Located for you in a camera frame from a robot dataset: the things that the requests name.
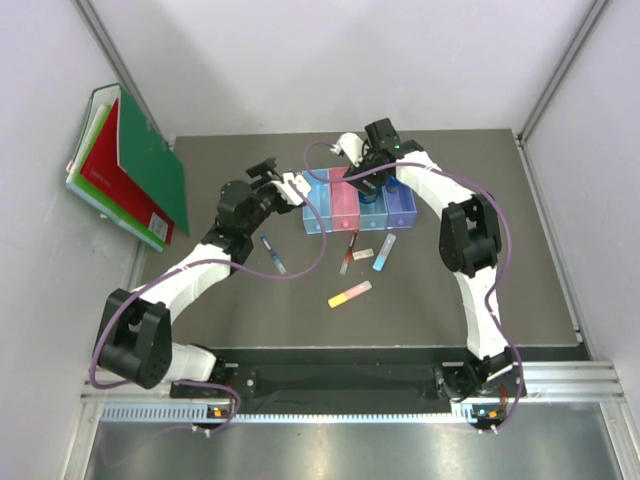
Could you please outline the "grey blue glue bottle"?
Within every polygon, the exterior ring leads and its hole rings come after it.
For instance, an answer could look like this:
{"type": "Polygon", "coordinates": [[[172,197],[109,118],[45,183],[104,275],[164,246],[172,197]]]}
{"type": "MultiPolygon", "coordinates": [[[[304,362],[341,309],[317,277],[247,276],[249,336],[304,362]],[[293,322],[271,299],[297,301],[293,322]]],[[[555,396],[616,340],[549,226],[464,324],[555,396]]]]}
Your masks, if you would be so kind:
{"type": "Polygon", "coordinates": [[[391,177],[386,184],[386,191],[389,194],[395,194],[399,190],[400,182],[395,178],[391,177]]]}

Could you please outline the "round blue tape tin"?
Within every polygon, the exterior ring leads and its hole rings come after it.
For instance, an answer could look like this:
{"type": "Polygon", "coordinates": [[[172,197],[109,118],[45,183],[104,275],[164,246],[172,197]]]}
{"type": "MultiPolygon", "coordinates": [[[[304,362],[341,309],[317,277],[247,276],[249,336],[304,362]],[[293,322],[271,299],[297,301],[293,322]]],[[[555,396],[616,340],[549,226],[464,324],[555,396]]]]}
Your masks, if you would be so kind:
{"type": "Polygon", "coordinates": [[[358,196],[359,196],[359,201],[362,204],[373,204],[378,200],[380,196],[380,190],[376,190],[371,193],[365,193],[365,192],[359,191],[358,196]]]}

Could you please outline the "pink drawer bin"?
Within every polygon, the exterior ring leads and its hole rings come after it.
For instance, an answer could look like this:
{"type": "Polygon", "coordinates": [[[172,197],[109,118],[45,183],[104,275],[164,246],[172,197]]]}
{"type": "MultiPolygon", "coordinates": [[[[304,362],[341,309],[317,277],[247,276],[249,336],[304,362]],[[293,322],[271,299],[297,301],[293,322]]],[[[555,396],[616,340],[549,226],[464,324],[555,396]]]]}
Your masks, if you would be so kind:
{"type": "Polygon", "coordinates": [[[360,228],[360,203],[358,191],[343,176],[347,167],[328,170],[331,193],[331,221],[333,230],[351,231],[360,228]]]}

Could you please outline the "light blue drawer bin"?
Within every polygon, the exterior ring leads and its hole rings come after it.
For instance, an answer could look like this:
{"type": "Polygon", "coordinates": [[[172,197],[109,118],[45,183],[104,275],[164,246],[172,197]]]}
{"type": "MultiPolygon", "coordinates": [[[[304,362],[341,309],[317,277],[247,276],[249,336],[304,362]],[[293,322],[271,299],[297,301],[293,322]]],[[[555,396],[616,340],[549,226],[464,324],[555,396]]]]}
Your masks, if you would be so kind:
{"type": "Polygon", "coordinates": [[[303,176],[311,186],[307,199],[318,213],[315,215],[309,206],[304,206],[302,213],[304,230],[310,235],[321,234],[322,230],[331,233],[333,231],[331,190],[330,184],[327,182],[329,170],[304,171],[303,176]]]}

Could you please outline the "purple drawer bin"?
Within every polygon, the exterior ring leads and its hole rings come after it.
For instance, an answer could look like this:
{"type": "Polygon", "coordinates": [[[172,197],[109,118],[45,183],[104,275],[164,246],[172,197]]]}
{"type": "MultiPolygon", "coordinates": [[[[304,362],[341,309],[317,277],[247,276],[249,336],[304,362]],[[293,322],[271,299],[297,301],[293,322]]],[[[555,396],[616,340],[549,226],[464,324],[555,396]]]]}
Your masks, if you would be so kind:
{"type": "Polygon", "coordinates": [[[413,191],[408,186],[400,182],[397,193],[389,194],[386,191],[385,185],[383,195],[388,209],[388,221],[386,228],[412,228],[417,218],[417,206],[413,191]]]}

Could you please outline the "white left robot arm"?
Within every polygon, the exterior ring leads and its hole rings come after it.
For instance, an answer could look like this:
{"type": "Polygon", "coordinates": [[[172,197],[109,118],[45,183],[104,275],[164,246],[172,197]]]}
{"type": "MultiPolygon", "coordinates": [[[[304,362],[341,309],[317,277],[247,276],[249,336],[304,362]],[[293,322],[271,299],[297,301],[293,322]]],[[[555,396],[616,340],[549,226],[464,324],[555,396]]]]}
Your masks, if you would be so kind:
{"type": "Polygon", "coordinates": [[[192,381],[205,396],[226,387],[227,374],[204,347],[181,345],[172,339],[178,316],[213,285],[246,262],[252,235],[272,214],[301,206],[308,195],[305,179],[293,172],[279,174],[269,158],[249,169],[248,181],[233,180],[220,191],[213,225],[194,249],[166,273],[134,291],[117,289],[107,298],[89,379],[96,368],[119,376],[121,384],[151,389],[162,382],[192,381]]]}

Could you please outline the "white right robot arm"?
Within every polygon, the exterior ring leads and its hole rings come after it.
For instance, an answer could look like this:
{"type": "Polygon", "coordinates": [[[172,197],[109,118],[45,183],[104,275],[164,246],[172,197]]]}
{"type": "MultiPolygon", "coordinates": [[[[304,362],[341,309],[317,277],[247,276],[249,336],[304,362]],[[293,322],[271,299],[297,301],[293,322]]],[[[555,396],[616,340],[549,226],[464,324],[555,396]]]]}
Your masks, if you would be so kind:
{"type": "Polygon", "coordinates": [[[370,196],[394,177],[440,220],[438,251],[461,292],[468,351],[462,371],[444,377],[441,389],[458,401],[490,395],[513,368],[496,292],[502,249],[499,213],[478,187],[442,170],[418,142],[401,140],[389,119],[367,125],[365,132],[365,140],[344,133],[333,147],[350,161],[347,182],[370,196]]]}

